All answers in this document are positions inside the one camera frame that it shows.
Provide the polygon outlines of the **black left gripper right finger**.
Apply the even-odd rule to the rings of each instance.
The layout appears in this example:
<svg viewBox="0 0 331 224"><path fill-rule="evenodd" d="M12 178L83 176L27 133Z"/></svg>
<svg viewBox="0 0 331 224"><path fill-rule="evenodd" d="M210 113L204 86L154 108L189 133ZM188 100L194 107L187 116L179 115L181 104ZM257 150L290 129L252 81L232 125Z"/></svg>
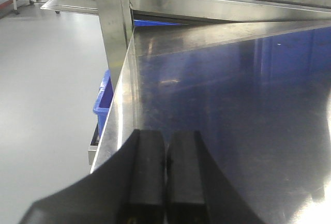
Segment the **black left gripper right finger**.
<svg viewBox="0 0 331 224"><path fill-rule="evenodd" d="M177 131L167 152L168 223L263 223L218 168L198 131Z"/></svg>

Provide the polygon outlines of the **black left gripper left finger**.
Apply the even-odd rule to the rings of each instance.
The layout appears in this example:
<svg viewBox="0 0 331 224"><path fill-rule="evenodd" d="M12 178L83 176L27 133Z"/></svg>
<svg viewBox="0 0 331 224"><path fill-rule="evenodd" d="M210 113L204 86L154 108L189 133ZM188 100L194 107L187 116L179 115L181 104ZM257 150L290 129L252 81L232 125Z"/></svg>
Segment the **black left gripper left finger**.
<svg viewBox="0 0 331 224"><path fill-rule="evenodd" d="M163 223L162 134L134 130L92 174L34 202L20 223Z"/></svg>

